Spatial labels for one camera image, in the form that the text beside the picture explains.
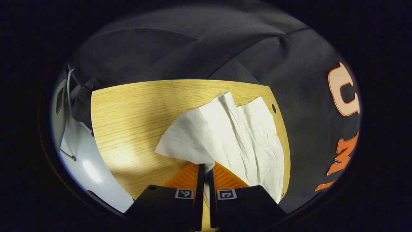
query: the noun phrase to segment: black cloth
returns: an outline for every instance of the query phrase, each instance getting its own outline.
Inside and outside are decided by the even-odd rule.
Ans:
[[[91,128],[93,90],[142,81],[214,79],[270,86],[290,146],[290,183],[279,203],[289,213],[319,193],[318,185],[343,172],[326,175],[338,141],[353,138],[360,126],[359,115],[339,113],[329,90],[328,73],[339,62],[350,69],[320,35],[273,6],[258,1],[176,5],[110,23],[76,51],[76,77],[93,88],[82,88],[72,112]],[[352,100],[356,90],[356,85],[342,88],[343,98]]]

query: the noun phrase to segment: orange gripper pad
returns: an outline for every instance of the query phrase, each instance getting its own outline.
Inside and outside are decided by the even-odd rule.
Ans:
[[[222,189],[238,189],[249,187],[237,175],[229,171],[223,165],[215,162],[213,167],[213,178],[215,180],[215,191]]]
[[[163,187],[176,188],[176,189],[194,189],[194,195],[196,196],[197,186],[197,174],[199,173],[199,165],[191,163],[184,169],[176,173],[170,178]]]

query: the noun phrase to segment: orange lettering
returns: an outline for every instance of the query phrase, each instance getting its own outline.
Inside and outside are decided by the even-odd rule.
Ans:
[[[358,135],[359,131],[356,132],[355,137],[347,141],[344,141],[343,139],[339,140],[339,143],[337,144],[336,154],[340,154],[335,158],[335,161],[338,161],[339,163],[333,163],[326,175],[330,175],[346,167],[346,165],[349,163],[349,160],[351,159],[349,155],[355,148],[356,142],[358,141]]]
[[[355,112],[359,114],[361,109],[359,107],[358,95],[356,93],[355,98],[349,103],[345,103],[342,99],[340,88],[346,84],[351,84],[351,86],[353,86],[353,81],[345,66],[339,62],[339,67],[332,69],[329,72],[329,88],[332,93],[333,101],[343,116],[349,116]]]
[[[327,184],[320,184],[320,185],[315,189],[315,192],[316,192],[316,191],[319,191],[319,190],[321,190],[321,189],[329,188],[335,181],[336,181],[336,180],[334,180],[334,181],[332,181],[332,182],[330,182],[330,183],[327,183]]]

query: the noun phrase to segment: wooden board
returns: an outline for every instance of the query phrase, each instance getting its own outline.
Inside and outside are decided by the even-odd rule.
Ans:
[[[283,197],[290,177],[288,137],[275,97],[263,85],[222,80],[159,80],[93,91],[94,137],[107,168],[133,198],[150,184],[164,184],[188,162],[156,154],[160,137],[179,115],[229,91],[237,106],[261,96],[272,113],[285,156]],[[204,213],[208,220],[208,210]]]

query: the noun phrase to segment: white paper towel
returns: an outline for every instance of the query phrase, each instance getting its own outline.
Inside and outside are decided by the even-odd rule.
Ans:
[[[263,186],[277,203],[281,199],[283,149],[262,97],[236,107],[227,92],[181,114],[163,134],[155,152],[205,163],[206,171],[217,161],[249,186]],[[207,187],[205,197],[208,202]]]

